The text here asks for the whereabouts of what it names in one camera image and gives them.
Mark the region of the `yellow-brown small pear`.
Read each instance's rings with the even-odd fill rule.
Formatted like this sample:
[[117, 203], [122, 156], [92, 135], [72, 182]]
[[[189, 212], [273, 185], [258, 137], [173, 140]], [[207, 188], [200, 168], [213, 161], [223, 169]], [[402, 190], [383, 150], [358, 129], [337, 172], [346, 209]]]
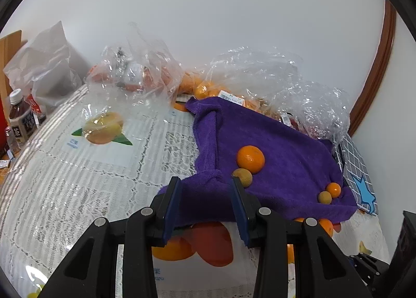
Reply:
[[235, 169], [232, 176], [238, 178], [244, 188], [251, 186], [253, 181], [253, 176], [248, 169]]

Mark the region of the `large orange mandarin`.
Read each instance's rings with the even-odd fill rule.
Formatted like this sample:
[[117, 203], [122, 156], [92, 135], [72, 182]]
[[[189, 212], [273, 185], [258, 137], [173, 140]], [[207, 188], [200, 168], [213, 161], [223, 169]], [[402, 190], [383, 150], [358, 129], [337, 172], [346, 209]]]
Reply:
[[240, 169], [247, 169], [252, 174], [259, 173], [265, 165], [265, 156], [256, 146], [241, 147], [236, 154], [236, 163]]

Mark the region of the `purple towel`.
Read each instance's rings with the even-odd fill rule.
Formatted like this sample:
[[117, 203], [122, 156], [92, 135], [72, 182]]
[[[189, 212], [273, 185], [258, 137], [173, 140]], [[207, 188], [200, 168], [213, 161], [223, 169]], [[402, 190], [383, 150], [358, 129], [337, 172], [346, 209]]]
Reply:
[[261, 205], [286, 219], [327, 218], [348, 220], [357, 210], [352, 192], [344, 189], [332, 204], [320, 204], [318, 194], [329, 183], [343, 183], [327, 140], [314, 140], [277, 120], [219, 97], [190, 99], [193, 133], [199, 155], [196, 173], [183, 179], [175, 223], [234, 221], [230, 198], [231, 174], [238, 167], [238, 150], [259, 148], [265, 165], [254, 175], [248, 193]]

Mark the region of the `white lace fruit tablecloth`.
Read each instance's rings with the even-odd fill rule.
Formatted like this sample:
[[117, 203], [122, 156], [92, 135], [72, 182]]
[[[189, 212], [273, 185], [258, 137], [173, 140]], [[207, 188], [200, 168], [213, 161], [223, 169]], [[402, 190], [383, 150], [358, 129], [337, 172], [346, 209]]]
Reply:
[[[193, 116], [171, 109], [163, 118], [139, 113], [126, 121], [133, 146], [91, 145], [71, 134], [92, 101], [81, 87], [40, 128], [1, 186], [1, 268], [21, 297], [36, 297], [94, 219], [117, 221], [148, 206], [172, 176], [195, 174]], [[251, 297], [258, 252], [242, 243], [234, 223], [223, 223], [233, 262], [215, 267], [199, 254], [154, 260], [160, 297]], [[389, 262], [379, 219], [357, 211], [334, 232], [344, 254], [371, 251]]]

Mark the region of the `small brown longan fruit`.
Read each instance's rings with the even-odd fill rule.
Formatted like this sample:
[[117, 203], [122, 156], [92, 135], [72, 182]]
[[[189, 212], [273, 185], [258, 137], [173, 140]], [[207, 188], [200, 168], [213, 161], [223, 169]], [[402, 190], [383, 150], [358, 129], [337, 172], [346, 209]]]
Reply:
[[325, 204], [325, 205], [329, 205], [332, 203], [332, 195], [330, 192], [328, 191], [322, 191], [318, 194], [318, 202], [320, 204]]

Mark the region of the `orange mandarin on table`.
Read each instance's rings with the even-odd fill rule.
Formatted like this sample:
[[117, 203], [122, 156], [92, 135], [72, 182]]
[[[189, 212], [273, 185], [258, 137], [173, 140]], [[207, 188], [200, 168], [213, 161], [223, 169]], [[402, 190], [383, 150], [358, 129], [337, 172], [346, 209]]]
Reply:
[[327, 234], [330, 237], [333, 237], [333, 235], [334, 235], [334, 225], [329, 219], [321, 218], [321, 219], [318, 220], [318, 223], [320, 224], [320, 226], [323, 227], [323, 229], [327, 232]]

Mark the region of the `small orange kumquat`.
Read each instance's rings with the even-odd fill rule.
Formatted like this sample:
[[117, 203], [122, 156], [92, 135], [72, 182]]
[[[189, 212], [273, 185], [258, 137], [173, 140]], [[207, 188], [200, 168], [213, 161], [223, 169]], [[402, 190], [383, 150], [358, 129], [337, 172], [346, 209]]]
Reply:
[[326, 187], [326, 191], [331, 195], [333, 199], [335, 199], [341, 195], [342, 188], [338, 183], [329, 183]]

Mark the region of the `clear plastic fruit bags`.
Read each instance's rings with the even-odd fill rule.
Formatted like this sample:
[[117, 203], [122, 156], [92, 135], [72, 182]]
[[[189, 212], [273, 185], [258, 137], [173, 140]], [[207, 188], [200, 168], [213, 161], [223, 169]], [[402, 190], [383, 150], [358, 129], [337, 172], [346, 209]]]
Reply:
[[225, 92], [250, 110], [337, 145], [350, 126], [348, 95], [306, 80], [300, 63], [298, 56], [276, 49], [239, 47], [187, 70], [178, 91], [197, 99]]

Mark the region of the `clear bag with persimmons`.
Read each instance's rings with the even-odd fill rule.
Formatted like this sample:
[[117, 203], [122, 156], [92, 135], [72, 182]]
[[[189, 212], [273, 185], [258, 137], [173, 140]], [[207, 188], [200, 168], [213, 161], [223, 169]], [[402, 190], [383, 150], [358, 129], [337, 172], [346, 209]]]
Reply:
[[183, 77], [165, 42], [130, 22], [86, 75], [90, 113], [168, 111]]

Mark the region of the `dark tea bottle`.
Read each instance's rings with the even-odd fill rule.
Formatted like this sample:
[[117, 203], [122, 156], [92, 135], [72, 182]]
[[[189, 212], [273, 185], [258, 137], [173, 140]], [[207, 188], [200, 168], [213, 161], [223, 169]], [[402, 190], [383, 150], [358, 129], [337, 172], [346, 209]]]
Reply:
[[12, 91], [9, 99], [11, 103], [9, 122], [16, 141], [21, 148], [37, 128], [35, 117], [31, 106], [25, 101], [21, 89]]

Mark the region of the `white plastic bag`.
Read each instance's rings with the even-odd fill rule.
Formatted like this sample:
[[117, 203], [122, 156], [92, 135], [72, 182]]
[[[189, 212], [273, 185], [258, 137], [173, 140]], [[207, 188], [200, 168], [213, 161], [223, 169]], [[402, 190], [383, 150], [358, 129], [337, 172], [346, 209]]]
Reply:
[[7, 63], [4, 73], [12, 89], [32, 97], [41, 111], [53, 113], [81, 85], [70, 67], [70, 47], [62, 22], [29, 40]]

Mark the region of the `brown wooden door frame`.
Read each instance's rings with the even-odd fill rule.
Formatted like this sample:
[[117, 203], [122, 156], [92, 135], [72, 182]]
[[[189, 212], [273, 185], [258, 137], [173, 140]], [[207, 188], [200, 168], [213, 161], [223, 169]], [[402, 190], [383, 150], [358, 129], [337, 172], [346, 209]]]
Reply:
[[364, 87], [357, 98], [351, 113], [348, 134], [353, 136], [365, 119], [379, 88], [383, 82], [395, 39], [397, 11], [389, 0], [384, 1], [384, 15], [379, 45], [365, 80]]

